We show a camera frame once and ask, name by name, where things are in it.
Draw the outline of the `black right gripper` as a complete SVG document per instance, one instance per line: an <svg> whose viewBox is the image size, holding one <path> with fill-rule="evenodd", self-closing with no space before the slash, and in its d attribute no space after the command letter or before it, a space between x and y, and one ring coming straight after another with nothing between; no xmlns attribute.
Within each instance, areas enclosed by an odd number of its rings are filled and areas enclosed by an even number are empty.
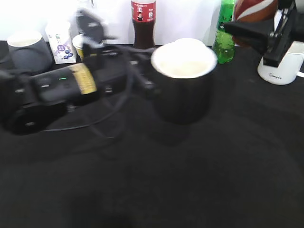
<svg viewBox="0 0 304 228"><path fill-rule="evenodd" d="M295 41L304 41L304 1L280 0L280 21L273 31L273 20L258 22L225 22L224 29L237 39L239 45L245 44L263 54L263 63L278 67Z"/></svg>

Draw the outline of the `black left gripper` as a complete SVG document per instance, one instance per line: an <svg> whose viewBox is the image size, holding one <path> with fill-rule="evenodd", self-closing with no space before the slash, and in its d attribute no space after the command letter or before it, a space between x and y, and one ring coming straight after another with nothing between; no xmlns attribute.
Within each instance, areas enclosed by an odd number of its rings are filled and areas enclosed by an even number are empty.
<svg viewBox="0 0 304 228"><path fill-rule="evenodd" d="M85 46L83 63L89 67L103 92L109 88L111 94L126 89L141 95L157 95L157 85L144 74L144 67L155 50L154 47Z"/></svg>

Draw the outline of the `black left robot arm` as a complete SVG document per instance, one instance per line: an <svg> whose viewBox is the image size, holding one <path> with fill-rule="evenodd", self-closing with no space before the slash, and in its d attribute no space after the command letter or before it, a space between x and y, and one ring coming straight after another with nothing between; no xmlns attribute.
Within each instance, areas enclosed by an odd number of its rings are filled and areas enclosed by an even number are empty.
<svg viewBox="0 0 304 228"><path fill-rule="evenodd" d="M49 132L49 126L74 109L120 93L105 121L127 102L133 89L148 97L155 84L139 71L138 64L151 58L153 48L121 45L84 46L81 63L35 76L26 71L0 73L0 124L16 135Z"/></svg>

